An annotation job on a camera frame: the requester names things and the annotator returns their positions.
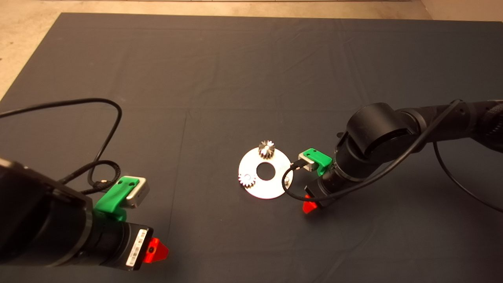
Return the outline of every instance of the dark gray mat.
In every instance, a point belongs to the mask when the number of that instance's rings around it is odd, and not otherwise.
[[[503,216],[457,189],[430,147],[314,217],[287,196],[253,198],[237,167],[262,139],[291,159],[332,153],[372,102],[502,98],[502,50],[503,24],[491,22],[62,14],[0,110],[121,104],[104,158],[149,180],[129,220],[172,253],[131,273],[0,267],[0,281],[501,282]],[[0,156],[61,177],[94,157],[114,115],[88,105],[3,119]],[[462,182],[503,205],[500,155],[470,140],[440,147]],[[298,171],[293,187],[312,177]]]

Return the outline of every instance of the cable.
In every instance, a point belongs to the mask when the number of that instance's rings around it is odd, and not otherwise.
[[[72,99],[72,100],[63,100],[63,101],[42,103],[42,104],[36,104],[36,105],[32,105],[32,106],[28,106],[28,107],[24,107],[24,108],[18,108],[18,109],[14,109],[14,110],[0,113],[0,118],[5,118],[5,117],[9,117],[9,116],[17,115],[17,114],[22,114],[22,113],[26,113],[26,112],[31,112],[31,111],[35,111],[35,110],[40,110],[40,109],[55,108],[55,107],[61,107],[61,106],[70,106],[70,105],[77,105],[77,104],[86,104],[86,103],[105,103],[105,104],[111,105],[111,106],[115,107],[115,109],[117,109],[117,117],[115,118],[115,122],[114,122],[112,128],[110,129],[110,132],[107,135],[105,141],[101,145],[100,150],[96,154],[96,156],[93,160],[93,162],[95,162],[100,159],[101,155],[103,154],[103,151],[105,151],[105,149],[107,148],[107,145],[110,142],[110,140],[112,139],[112,137],[114,136],[115,131],[117,130],[117,127],[119,126],[119,123],[122,118],[121,107],[119,106],[119,104],[115,103],[112,100],[109,100],[106,98],[81,98],[81,99]],[[93,181],[94,167],[91,167],[88,170],[89,170],[88,183],[89,183],[89,185],[94,187],[97,183],[100,183],[100,182]]]
[[[78,176],[82,175],[86,171],[88,171],[90,169],[94,169],[96,166],[102,165],[102,164],[108,165],[108,166],[110,166],[110,167],[112,167],[114,169],[114,171],[115,171],[114,178],[112,180],[110,180],[110,181],[95,182],[93,184],[93,188],[92,189],[83,190],[83,191],[81,191],[81,193],[82,194],[91,194],[91,193],[103,191],[103,190],[111,187],[111,185],[115,184],[115,182],[117,182],[117,180],[119,180],[119,178],[121,176],[121,168],[119,167],[119,165],[117,163],[115,163],[115,162],[113,162],[111,160],[97,160],[97,161],[93,161],[93,162],[87,163],[86,165],[78,168],[73,173],[69,174],[68,176],[60,179],[58,182],[60,182],[61,184],[65,185],[68,182],[70,182],[71,180],[73,180],[73,179],[77,178]]]
[[[437,145],[437,142],[433,142],[433,149],[435,150],[435,156],[437,157],[437,160],[439,161],[439,164],[440,164],[440,167],[442,167],[442,170],[444,170],[445,174],[447,174],[447,177],[449,177],[449,179],[451,179],[456,185],[458,185],[458,187],[460,187],[463,191],[465,191],[467,194],[469,194],[471,197],[473,197],[474,199],[478,200],[479,202],[481,202],[482,204],[494,209],[495,211],[498,211],[498,212],[501,212],[503,213],[503,208],[500,208],[498,207],[497,205],[494,205],[490,202],[487,202],[481,198],[479,198],[478,196],[476,196],[475,194],[473,194],[471,191],[469,191],[467,188],[465,188],[451,173],[451,171],[449,171],[449,169],[447,169],[447,166],[445,165],[444,161],[442,160],[442,157],[440,156],[440,152],[439,152],[439,147]]]
[[[338,192],[335,192],[335,193],[331,193],[327,196],[323,196],[323,197],[311,197],[311,198],[307,198],[307,197],[303,197],[303,196],[300,196],[300,195],[297,195],[291,191],[289,191],[286,186],[285,186],[285,178],[286,176],[288,175],[288,173],[290,173],[291,171],[293,170],[296,170],[296,169],[299,169],[299,168],[302,168],[302,166],[306,165],[307,162],[304,161],[304,160],[299,160],[297,162],[294,162],[290,168],[285,172],[285,174],[283,174],[283,179],[281,181],[281,184],[283,185],[283,190],[285,191],[285,193],[287,193],[287,195],[291,196],[292,198],[294,199],[298,199],[298,200],[302,200],[302,201],[311,201],[311,202],[317,202],[317,201],[324,201],[324,200],[329,200],[329,199],[335,199],[335,198],[339,198],[343,195],[346,195],[350,192],[353,192],[353,191],[356,191],[356,190],[359,190],[361,188],[364,188],[370,184],[373,184],[374,182],[378,181],[379,179],[381,179],[382,177],[386,176],[389,172],[391,172],[393,169],[395,169],[400,163],[402,163],[403,160],[405,160],[405,158],[407,158],[413,151],[415,151],[417,148],[421,147],[423,145],[423,142],[426,141],[426,139],[430,136],[430,134],[433,132],[433,130],[435,130],[435,128],[437,128],[437,126],[440,124],[440,122],[442,122],[442,120],[444,120],[444,118],[454,109],[456,108],[456,106],[461,102],[461,100],[457,99],[453,102],[451,102],[451,104],[449,105],[449,107],[447,107],[435,120],[433,120],[433,122],[424,130],[424,132],[422,132],[418,137],[417,139],[410,145],[410,147],[404,152],[402,153],[402,155],[400,155],[397,159],[395,159],[393,162],[391,162],[388,166],[386,166],[386,168],[384,168],[382,171],[380,171],[379,173],[375,174],[374,176],[372,177],[369,177],[367,179],[365,179],[365,181],[355,185],[355,186],[352,186],[352,187],[349,187],[349,188],[346,188],[344,190],[341,190],[341,191],[338,191]]]

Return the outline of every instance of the gear teeth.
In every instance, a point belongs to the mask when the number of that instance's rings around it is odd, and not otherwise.
[[[250,174],[239,174],[237,179],[241,186],[247,189],[253,187],[253,185],[255,185],[255,181],[257,180],[256,176]]]
[[[259,144],[259,155],[264,159],[269,159],[274,155],[275,148],[271,140],[263,140]]]

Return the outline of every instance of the green 3d-printed bracket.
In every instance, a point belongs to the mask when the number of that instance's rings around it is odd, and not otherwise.
[[[323,175],[330,164],[332,164],[332,158],[330,156],[316,149],[308,149],[303,152],[303,155],[318,164],[318,168],[316,169],[318,176]]]
[[[119,181],[98,200],[94,209],[118,221],[125,221],[126,210],[121,208],[120,204],[139,182],[140,180],[136,178],[121,177]]]

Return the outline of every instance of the metal washer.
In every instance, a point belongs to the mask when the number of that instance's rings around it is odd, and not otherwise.
[[[290,168],[290,160],[278,149],[274,151],[274,155],[272,157],[269,159],[263,159],[259,155],[259,148],[254,148],[247,152],[241,159],[239,164],[239,175],[257,175],[257,167],[261,163],[269,163],[274,167],[274,177],[268,181],[257,177],[255,184],[250,188],[245,188],[245,190],[254,197],[262,199],[271,199],[282,195],[285,191],[281,185],[281,179],[286,170]],[[289,188],[293,180],[293,172],[288,173],[287,177],[288,182],[286,183],[286,187]]]

